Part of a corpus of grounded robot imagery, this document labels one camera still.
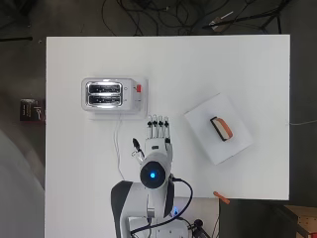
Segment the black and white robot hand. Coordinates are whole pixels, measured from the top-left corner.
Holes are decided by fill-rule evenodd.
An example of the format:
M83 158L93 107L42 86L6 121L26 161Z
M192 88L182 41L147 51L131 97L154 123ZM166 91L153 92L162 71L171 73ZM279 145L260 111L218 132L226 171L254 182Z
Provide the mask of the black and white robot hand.
M146 123L147 138L145 147L142 148L136 138L132 139L135 151L132 156L138 163L143 164L150 155L154 153L162 154L168 161L172 161L172 144L170 141L169 120L161 115L150 115Z

